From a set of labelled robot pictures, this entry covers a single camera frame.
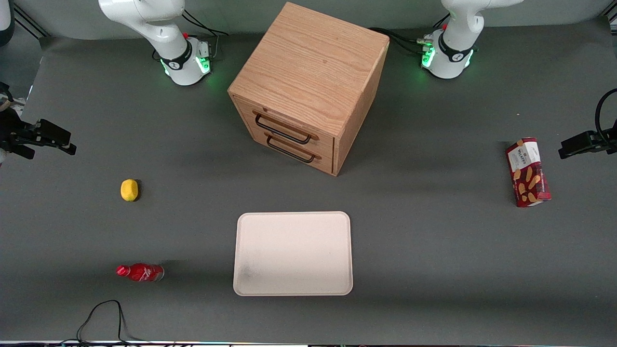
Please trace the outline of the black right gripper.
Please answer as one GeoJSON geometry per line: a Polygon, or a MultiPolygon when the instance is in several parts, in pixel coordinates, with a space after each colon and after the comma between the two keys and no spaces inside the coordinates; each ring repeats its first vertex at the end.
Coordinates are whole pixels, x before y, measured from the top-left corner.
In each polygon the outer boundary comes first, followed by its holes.
{"type": "Polygon", "coordinates": [[[40,119],[34,124],[22,121],[15,110],[0,112],[0,146],[7,153],[34,156],[35,150],[23,145],[18,138],[35,138],[40,147],[57,148],[68,155],[75,155],[76,145],[70,142],[71,132],[54,123],[40,119]]]}

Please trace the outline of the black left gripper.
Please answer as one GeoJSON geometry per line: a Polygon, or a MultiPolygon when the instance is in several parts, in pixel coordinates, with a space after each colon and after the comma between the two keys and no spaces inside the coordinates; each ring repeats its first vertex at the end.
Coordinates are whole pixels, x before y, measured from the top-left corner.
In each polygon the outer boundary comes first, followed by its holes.
{"type": "Polygon", "coordinates": [[[585,131],[561,142],[558,154],[562,160],[585,152],[617,153],[617,130],[585,131]]]}

